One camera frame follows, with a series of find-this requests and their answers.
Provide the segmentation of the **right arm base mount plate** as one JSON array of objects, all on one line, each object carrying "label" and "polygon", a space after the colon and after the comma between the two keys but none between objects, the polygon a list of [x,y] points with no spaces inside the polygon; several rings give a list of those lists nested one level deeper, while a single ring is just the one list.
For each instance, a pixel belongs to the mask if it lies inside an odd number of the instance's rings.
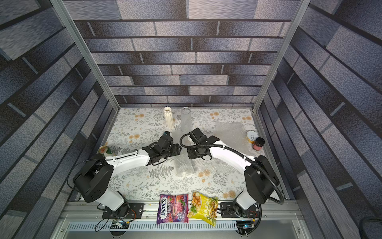
[{"label": "right arm base mount plate", "polygon": [[242,209],[236,202],[221,202],[217,213],[222,218],[249,218],[256,219],[260,217],[262,207],[259,204],[252,205],[249,209]]}]

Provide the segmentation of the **purple Fox's candy bag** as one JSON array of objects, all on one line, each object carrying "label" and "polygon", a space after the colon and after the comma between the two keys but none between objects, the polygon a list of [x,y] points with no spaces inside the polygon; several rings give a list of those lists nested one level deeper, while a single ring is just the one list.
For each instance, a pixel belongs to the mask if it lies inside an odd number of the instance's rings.
[{"label": "purple Fox's candy bag", "polygon": [[162,223],[188,223],[188,194],[161,194],[157,213],[157,225]]}]

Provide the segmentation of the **small red jar black lid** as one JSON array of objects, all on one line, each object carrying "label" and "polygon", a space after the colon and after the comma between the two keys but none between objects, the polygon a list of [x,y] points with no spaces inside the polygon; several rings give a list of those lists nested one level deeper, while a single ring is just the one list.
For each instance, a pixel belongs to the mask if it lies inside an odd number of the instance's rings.
[{"label": "small red jar black lid", "polygon": [[263,148],[264,144],[265,140],[261,137],[257,137],[253,142],[252,148],[256,151],[260,151]]}]

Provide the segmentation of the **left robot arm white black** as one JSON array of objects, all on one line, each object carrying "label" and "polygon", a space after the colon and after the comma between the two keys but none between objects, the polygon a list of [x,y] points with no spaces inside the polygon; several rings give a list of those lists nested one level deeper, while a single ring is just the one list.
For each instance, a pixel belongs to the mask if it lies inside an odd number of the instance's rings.
[{"label": "left robot arm white black", "polygon": [[73,178],[75,189],[87,202],[98,202],[112,211],[127,209],[127,200],[121,193],[108,187],[115,175],[137,167],[158,165],[161,159],[181,154],[182,148],[174,143],[168,131],[157,142],[119,156],[96,154],[85,161]]}]

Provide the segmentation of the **yellow snack bag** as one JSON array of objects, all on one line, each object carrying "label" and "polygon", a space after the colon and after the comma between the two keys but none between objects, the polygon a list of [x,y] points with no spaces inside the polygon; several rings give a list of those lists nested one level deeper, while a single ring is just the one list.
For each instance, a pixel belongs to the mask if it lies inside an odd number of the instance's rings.
[{"label": "yellow snack bag", "polygon": [[217,197],[207,197],[199,192],[194,192],[188,218],[200,219],[215,227],[218,206]]}]

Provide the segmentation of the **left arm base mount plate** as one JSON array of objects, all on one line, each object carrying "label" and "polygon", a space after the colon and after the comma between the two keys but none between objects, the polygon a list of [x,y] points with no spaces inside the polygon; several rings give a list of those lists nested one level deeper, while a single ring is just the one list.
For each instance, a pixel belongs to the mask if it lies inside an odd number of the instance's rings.
[{"label": "left arm base mount plate", "polygon": [[124,203],[119,209],[112,211],[109,207],[103,210],[103,219],[141,219],[144,203]]}]

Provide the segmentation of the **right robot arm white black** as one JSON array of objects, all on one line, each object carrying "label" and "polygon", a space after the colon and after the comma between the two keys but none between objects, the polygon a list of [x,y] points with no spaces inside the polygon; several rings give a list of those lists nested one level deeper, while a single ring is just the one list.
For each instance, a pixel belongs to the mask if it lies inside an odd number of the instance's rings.
[{"label": "right robot arm white black", "polygon": [[215,136],[207,137],[199,128],[184,134],[179,141],[187,149],[190,159],[219,159],[241,171],[246,188],[234,200],[236,207],[247,210],[268,200],[282,205],[285,199],[279,189],[280,181],[268,159],[244,154],[225,144]]}]

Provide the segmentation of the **white ribbed vase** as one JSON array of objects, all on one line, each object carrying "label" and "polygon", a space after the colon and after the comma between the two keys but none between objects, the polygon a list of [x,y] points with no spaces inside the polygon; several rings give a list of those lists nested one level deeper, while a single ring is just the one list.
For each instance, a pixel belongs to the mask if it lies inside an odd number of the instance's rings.
[{"label": "white ribbed vase", "polygon": [[165,107],[164,109],[164,119],[168,129],[173,130],[175,128],[174,119],[172,114],[172,109],[170,107]]}]

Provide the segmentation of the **bubble wrap sheet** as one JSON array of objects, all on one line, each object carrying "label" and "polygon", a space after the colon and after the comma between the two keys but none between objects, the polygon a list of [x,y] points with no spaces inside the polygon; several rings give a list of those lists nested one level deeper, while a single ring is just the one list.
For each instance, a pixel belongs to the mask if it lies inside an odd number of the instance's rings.
[{"label": "bubble wrap sheet", "polygon": [[216,122],[214,136],[218,137],[229,147],[244,153],[250,154],[251,144],[248,141],[247,132],[255,130],[254,125],[242,122]]}]

